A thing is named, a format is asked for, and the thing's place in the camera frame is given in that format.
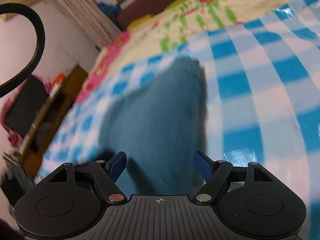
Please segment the teal fuzzy small garment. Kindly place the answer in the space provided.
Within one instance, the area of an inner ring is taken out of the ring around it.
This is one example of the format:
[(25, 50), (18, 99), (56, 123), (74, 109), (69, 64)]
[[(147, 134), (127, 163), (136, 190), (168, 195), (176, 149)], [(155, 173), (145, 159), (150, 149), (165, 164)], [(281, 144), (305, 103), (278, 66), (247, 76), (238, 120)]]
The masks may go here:
[(98, 145), (126, 153), (117, 186), (127, 196), (192, 196), (201, 187), (194, 155), (201, 149), (203, 87), (199, 61), (182, 57), (107, 111)]

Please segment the wooden bedside cabinet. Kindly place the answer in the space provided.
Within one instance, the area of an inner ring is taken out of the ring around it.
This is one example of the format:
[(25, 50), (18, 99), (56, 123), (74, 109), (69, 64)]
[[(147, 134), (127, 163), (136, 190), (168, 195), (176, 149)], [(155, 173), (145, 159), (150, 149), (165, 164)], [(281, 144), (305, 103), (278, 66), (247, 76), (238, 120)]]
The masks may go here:
[(1, 125), (12, 146), (12, 152), (3, 155), (7, 163), (20, 164), (30, 179), (36, 178), (43, 155), (87, 76), (79, 65), (52, 82), (31, 75), (6, 100)]

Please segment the blue white checkered plastic sheet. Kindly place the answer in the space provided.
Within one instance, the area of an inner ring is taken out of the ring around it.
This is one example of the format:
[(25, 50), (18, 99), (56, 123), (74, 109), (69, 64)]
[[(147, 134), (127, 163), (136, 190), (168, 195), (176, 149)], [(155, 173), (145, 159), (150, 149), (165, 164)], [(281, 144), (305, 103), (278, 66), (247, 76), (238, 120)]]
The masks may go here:
[(142, 87), (184, 55), (206, 74), (208, 156), (266, 165), (303, 198), (303, 230), (319, 239), (319, 0), (290, 0), (253, 21), (202, 31), (168, 53), (111, 69), (67, 114), (36, 181), (72, 156), (96, 157), (93, 125), (102, 122), (108, 99)]

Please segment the cream floral bedsheet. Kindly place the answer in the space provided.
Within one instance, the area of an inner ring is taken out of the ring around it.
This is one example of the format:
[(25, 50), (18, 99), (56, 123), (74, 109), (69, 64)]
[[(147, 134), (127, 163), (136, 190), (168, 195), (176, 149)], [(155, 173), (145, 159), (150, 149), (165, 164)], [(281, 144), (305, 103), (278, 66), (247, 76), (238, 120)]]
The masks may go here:
[(103, 81), (133, 61), (155, 56), (190, 41), (204, 30), (223, 29), (264, 16), (289, 0), (185, 0), (122, 32), (104, 47), (80, 90), (82, 102)]

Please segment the blue plastic bag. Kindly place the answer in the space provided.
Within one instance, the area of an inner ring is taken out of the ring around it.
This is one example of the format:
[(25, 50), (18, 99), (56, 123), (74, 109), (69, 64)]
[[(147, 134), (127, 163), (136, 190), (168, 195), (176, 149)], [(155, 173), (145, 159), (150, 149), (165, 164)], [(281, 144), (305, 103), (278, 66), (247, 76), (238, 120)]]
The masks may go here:
[(97, 4), (98, 8), (113, 22), (117, 21), (118, 15), (122, 12), (122, 8), (119, 4), (106, 4), (100, 2)]

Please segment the beige curtain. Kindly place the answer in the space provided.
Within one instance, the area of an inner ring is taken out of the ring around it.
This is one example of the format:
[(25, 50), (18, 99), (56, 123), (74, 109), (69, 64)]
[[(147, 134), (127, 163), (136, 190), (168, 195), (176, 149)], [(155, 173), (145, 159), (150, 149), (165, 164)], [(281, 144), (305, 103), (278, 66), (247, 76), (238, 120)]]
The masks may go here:
[(120, 29), (99, 9), (95, 0), (56, 0), (99, 48), (111, 44)]

